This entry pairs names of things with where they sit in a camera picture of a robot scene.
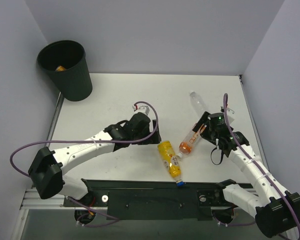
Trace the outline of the orange label clear bottle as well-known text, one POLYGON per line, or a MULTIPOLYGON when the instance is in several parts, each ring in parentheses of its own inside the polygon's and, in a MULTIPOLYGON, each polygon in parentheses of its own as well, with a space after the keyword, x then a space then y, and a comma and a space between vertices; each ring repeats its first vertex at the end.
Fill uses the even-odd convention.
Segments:
POLYGON ((200 138, 200 134, 205 130, 205 128, 206 125, 203 124, 199 127, 198 131, 194 131, 193 129, 189 131, 178 147, 178 153, 176 155, 179 158, 182 159, 184 156, 189 155, 192 152, 200 138))

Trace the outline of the yellow bottle with blue cap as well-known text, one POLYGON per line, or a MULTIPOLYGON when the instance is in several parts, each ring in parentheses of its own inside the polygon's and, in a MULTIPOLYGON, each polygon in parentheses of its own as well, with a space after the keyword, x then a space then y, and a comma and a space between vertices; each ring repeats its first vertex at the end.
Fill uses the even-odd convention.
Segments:
POLYGON ((176 185, 178 187, 183 186, 184 182, 182 180, 182 172, 178 157, 171 143, 169 141, 163 141, 157 145, 157 149, 167 172, 175 181, 176 185))

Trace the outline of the small orange juice bottle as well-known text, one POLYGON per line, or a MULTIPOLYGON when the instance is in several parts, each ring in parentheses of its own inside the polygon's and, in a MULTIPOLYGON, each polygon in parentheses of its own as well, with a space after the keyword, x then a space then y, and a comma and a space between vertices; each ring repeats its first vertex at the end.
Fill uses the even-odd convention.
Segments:
POLYGON ((66 70, 67 70, 67 69, 66 69, 65 67, 61 66, 61 65, 59 65, 59 66, 55 69, 56 72, 63 72, 63 71, 66 71, 66 70))

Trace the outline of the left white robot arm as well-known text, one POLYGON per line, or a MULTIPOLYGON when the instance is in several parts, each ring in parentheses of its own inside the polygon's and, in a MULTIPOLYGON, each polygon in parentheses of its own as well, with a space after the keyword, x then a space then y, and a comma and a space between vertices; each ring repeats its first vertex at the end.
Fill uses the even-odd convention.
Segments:
POLYGON ((64 195, 87 206, 93 193, 86 180, 67 176, 75 167, 103 154, 115 152, 130 145, 158 144, 161 141, 157 119, 137 112, 130 120, 111 124, 82 143, 55 150, 41 148, 30 168, 30 176, 41 199, 64 195))

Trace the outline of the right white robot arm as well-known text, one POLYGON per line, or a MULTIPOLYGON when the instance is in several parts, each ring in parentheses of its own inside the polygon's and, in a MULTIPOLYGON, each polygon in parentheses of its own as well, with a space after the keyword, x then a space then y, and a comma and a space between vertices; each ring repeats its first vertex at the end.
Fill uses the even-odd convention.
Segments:
POLYGON ((229 126, 223 112, 204 112, 193 127, 200 136, 215 145, 247 178, 256 194, 232 179, 217 183, 214 201, 232 203, 255 219, 259 230, 268 238, 293 228, 300 228, 300 195, 290 193, 263 165, 247 138, 229 126))

